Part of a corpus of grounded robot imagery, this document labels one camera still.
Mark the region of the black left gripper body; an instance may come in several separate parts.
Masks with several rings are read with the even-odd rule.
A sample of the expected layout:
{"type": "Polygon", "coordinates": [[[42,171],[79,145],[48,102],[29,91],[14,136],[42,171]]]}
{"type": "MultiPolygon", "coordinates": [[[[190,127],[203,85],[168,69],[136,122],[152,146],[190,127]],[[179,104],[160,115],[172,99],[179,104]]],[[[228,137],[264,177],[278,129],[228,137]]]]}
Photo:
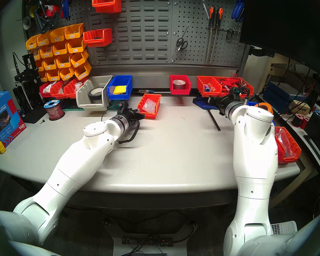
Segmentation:
{"type": "Polygon", "coordinates": [[[124,116],[128,121],[128,125],[134,125],[137,121],[136,117],[137,109],[125,109],[124,116]]]}

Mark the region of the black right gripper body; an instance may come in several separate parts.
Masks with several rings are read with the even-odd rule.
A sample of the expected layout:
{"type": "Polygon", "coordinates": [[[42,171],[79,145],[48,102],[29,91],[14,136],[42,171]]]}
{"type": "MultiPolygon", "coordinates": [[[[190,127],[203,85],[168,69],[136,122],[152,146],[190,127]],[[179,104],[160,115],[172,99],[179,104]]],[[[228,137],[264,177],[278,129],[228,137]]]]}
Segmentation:
{"type": "Polygon", "coordinates": [[[225,115],[226,107],[233,102],[233,95],[228,94],[224,97],[221,97],[217,101],[217,108],[220,115],[225,115]]]}

